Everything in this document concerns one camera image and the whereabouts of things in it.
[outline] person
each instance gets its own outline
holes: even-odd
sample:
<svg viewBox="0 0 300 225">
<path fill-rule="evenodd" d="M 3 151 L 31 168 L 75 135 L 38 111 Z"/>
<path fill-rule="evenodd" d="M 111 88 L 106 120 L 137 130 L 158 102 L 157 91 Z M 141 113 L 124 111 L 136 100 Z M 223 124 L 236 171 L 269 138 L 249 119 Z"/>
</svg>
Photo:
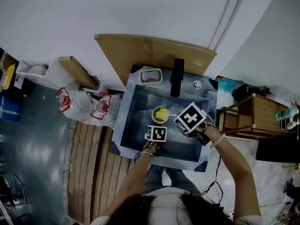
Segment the person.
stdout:
<svg viewBox="0 0 300 225">
<path fill-rule="evenodd" d="M 128 172 L 112 203 L 91 225 L 262 224 L 252 171 L 243 155 L 213 127 L 205 135 L 220 154 L 235 183 L 233 220 L 204 200 L 181 170 L 165 168 L 172 185 L 162 185 L 160 166 L 150 165 L 155 146 L 148 146 Z"/>
</svg>

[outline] round silver button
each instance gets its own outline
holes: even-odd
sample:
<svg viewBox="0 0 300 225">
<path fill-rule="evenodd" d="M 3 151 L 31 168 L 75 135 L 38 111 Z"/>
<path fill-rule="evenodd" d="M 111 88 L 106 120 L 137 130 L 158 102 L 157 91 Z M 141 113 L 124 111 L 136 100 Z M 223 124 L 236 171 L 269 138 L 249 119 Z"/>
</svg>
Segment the round silver button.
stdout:
<svg viewBox="0 0 300 225">
<path fill-rule="evenodd" d="M 200 89 L 202 87 L 202 83 L 199 80 L 193 81 L 193 87 L 196 89 Z"/>
</svg>

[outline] woman's right arm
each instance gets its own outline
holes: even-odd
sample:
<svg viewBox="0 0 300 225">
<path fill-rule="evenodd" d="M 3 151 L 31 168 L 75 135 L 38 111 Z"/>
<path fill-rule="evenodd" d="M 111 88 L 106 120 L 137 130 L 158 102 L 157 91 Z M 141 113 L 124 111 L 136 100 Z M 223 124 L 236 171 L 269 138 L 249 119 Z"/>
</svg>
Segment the woman's right arm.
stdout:
<svg viewBox="0 0 300 225">
<path fill-rule="evenodd" d="M 221 136 L 212 126 L 208 126 L 204 134 L 213 143 Z M 234 220 L 249 215 L 261 216 L 252 171 L 245 157 L 225 138 L 216 149 L 235 183 Z"/>
</svg>

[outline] black hair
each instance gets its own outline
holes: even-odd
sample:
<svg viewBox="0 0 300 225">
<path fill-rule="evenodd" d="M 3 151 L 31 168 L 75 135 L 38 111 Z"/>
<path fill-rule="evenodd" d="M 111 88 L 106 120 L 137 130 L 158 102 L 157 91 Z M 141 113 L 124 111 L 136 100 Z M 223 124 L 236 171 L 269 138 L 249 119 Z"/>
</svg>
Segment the black hair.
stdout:
<svg viewBox="0 0 300 225">
<path fill-rule="evenodd" d="M 154 199 L 154 196 L 142 195 L 127 198 L 111 215 L 106 225 L 148 225 L 149 214 L 152 210 L 151 204 Z M 233 221 L 227 217 L 219 206 L 204 200 L 201 196 L 185 193 L 180 196 L 180 199 L 193 225 L 234 225 Z"/>
</svg>

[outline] black faucet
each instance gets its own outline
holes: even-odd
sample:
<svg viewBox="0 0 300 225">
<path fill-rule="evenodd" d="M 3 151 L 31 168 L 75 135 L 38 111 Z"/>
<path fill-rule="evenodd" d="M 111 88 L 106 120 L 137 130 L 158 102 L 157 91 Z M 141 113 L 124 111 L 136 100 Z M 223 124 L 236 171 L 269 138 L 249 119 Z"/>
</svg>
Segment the black faucet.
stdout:
<svg viewBox="0 0 300 225">
<path fill-rule="evenodd" d="M 173 72 L 171 75 L 171 93 L 174 98 L 178 98 L 180 95 L 181 81 L 183 80 L 184 72 L 184 59 L 175 58 Z"/>
</svg>

